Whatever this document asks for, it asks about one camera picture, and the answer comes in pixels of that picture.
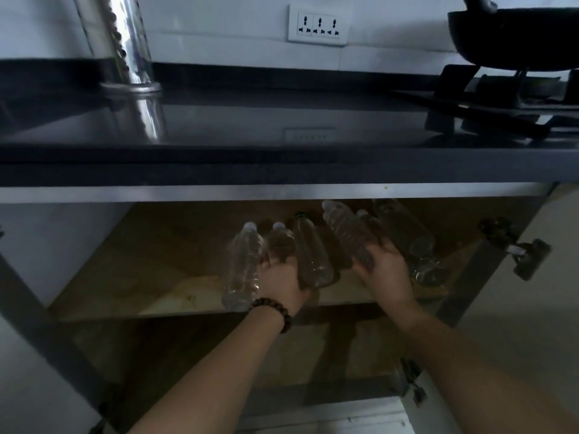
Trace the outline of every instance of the person's left hand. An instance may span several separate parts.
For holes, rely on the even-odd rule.
[[[285,307],[291,316],[302,308],[310,297],[310,290],[302,291],[298,284],[298,259],[288,256],[284,263],[272,251],[262,257],[257,266],[259,289],[257,298],[274,299]]]

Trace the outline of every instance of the pan handle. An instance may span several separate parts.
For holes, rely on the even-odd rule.
[[[497,4],[493,0],[463,0],[467,5],[467,10],[472,12],[480,12],[487,14],[494,14],[498,10]]]

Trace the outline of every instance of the hand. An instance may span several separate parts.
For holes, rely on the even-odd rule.
[[[288,256],[284,263],[272,251],[266,252],[257,266],[259,289],[257,298],[266,297],[281,303],[294,316],[310,297],[298,284],[298,259]]]
[[[372,289],[376,302],[384,312],[395,320],[409,308],[420,306],[414,298],[404,258],[389,238],[380,238],[380,243],[381,246],[366,246],[375,263],[371,273],[356,259],[352,269]]]

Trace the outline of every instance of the forearm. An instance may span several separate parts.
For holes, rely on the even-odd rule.
[[[465,434],[579,432],[559,404],[486,363],[460,332],[416,307],[397,320]]]
[[[233,432],[282,316],[258,307],[134,426],[130,434]]]

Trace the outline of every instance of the person's right arm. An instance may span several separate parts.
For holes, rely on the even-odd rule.
[[[484,362],[473,345],[414,298],[403,257],[387,239],[368,245],[375,269],[358,262],[378,304],[407,337],[464,434],[577,434],[579,421],[559,403]]]

